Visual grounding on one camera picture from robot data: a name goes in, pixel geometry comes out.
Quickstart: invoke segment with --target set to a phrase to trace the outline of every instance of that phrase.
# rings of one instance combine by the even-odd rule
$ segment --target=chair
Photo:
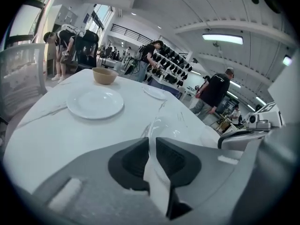
[[[105,68],[114,68],[113,65],[110,65],[110,64],[106,64],[106,58],[109,56],[109,54],[112,52],[112,47],[108,47],[105,49],[105,55],[100,55],[99,59],[102,58],[101,60],[101,66],[104,66]]]
[[[97,50],[99,37],[89,30],[85,31],[83,37],[77,37],[75,41],[77,69],[75,73],[82,69],[92,69],[97,66]]]
[[[0,117],[8,123],[5,146],[26,112],[47,92],[44,44],[23,44],[0,52]]]

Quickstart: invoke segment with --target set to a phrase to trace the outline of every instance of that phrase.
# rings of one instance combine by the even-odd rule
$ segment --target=white cloth
[[[240,117],[240,110],[234,110],[232,113],[231,113],[231,115],[230,116],[232,116],[232,117],[237,117],[236,119],[233,119],[232,120],[232,123],[234,124],[234,125],[238,125],[238,123],[239,123],[239,117]]]

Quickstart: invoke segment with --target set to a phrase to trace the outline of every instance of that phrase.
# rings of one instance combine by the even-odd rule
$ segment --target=jeans
[[[191,108],[191,111],[193,114],[200,113],[198,115],[198,118],[203,121],[206,116],[208,115],[208,112],[211,110],[211,106],[209,106],[207,103],[203,102],[201,99],[196,103],[195,107]]]
[[[143,62],[143,61],[140,61],[140,70],[139,70],[139,72],[136,74],[136,81],[137,82],[140,82],[140,83],[142,83],[143,81],[144,81],[144,79],[145,79],[145,75],[146,75],[146,73],[147,73],[147,66],[148,66],[148,64],[147,63],[145,63],[145,62]]]

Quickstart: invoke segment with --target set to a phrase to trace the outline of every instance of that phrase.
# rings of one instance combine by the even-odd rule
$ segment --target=railing
[[[112,25],[111,31],[117,32],[117,33],[127,36],[129,38],[132,38],[136,41],[143,43],[144,45],[147,45],[147,44],[153,42],[150,38],[147,38],[147,37],[143,36],[142,34],[139,34],[135,31],[132,31],[130,29],[124,28],[124,27],[116,25],[116,24]]]

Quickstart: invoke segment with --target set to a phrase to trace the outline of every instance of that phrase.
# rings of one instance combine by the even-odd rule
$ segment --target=shorts
[[[69,64],[71,63],[72,59],[73,59],[73,49],[71,49],[71,52],[69,52],[69,56],[68,59],[65,60],[64,57],[62,56],[62,52],[66,51],[67,49],[63,46],[60,46],[60,50],[58,51],[59,55],[56,57],[56,61],[60,62],[62,64]]]

